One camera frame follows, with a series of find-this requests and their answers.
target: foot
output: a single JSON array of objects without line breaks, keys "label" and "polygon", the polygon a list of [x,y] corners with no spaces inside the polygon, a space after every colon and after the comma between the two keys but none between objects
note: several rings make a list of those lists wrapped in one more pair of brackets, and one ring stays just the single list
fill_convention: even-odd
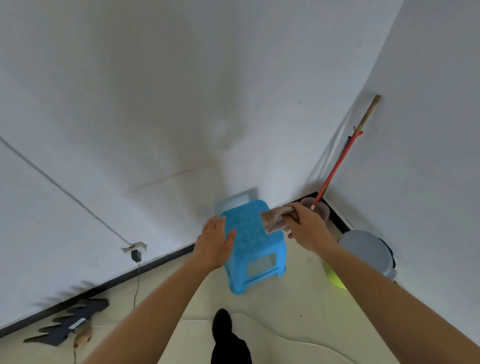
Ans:
[{"label": "foot", "polygon": [[213,318],[212,334],[215,342],[232,332],[232,319],[225,308],[220,308]]}]

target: hand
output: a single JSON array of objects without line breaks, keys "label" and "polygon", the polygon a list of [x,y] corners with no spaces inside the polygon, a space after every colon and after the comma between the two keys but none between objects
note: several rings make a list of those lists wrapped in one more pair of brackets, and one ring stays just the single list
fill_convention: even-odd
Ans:
[{"label": "hand", "polygon": [[213,216],[197,238],[192,259],[207,269],[207,272],[220,268],[232,254],[236,235],[237,231],[233,229],[225,239],[225,216],[220,219]]},{"label": "hand", "polygon": [[324,248],[336,246],[336,242],[328,232],[322,218],[299,202],[289,204],[293,207],[300,218],[300,224],[290,215],[283,215],[284,221],[290,228],[290,239],[294,238],[305,249],[320,255]]}]

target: floor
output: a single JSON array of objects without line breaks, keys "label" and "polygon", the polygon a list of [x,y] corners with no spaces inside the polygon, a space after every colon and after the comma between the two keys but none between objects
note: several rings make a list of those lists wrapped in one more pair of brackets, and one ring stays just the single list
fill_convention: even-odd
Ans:
[{"label": "floor", "polygon": [[[328,227],[340,235],[330,222]],[[214,345],[210,320],[220,307],[233,314],[234,332],[247,341],[254,363],[398,363],[350,294],[327,279],[321,259],[294,240],[286,238],[286,244],[285,274],[269,277],[243,295],[230,292],[224,269],[212,272],[192,298],[160,363],[209,363]],[[188,258],[142,274],[137,302]],[[77,350],[77,363],[131,311],[136,288],[137,280],[131,279],[100,295],[110,307],[93,317],[92,339]],[[0,339],[2,363],[73,364],[73,335],[59,347],[22,343],[48,325],[51,318]]]}]

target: blue plastic stool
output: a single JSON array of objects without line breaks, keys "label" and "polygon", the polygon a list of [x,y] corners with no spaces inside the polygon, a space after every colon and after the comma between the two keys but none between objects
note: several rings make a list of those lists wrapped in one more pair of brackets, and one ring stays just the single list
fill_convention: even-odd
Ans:
[{"label": "blue plastic stool", "polygon": [[[245,289],[273,274],[279,277],[285,272],[287,248],[282,231],[273,234],[265,232],[260,213],[268,210],[262,200],[225,211],[221,216],[225,221],[225,236],[232,229],[237,229],[237,237],[233,245],[233,253],[225,264],[230,289],[234,294],[245,293]],[[248,264],[268,256],[276,255],[275,266],[253,277],[247,277]]]}]

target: black pants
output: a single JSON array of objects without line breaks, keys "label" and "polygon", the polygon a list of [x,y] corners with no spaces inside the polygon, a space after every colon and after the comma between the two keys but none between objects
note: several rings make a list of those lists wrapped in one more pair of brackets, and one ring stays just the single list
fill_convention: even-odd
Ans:
[{"label": "black pants", "polygon": [[237,335],[229,332],[225,337],[217,341],[212,352],[211,364],[252,364],[250,350],[247,343],[239,339]]}]

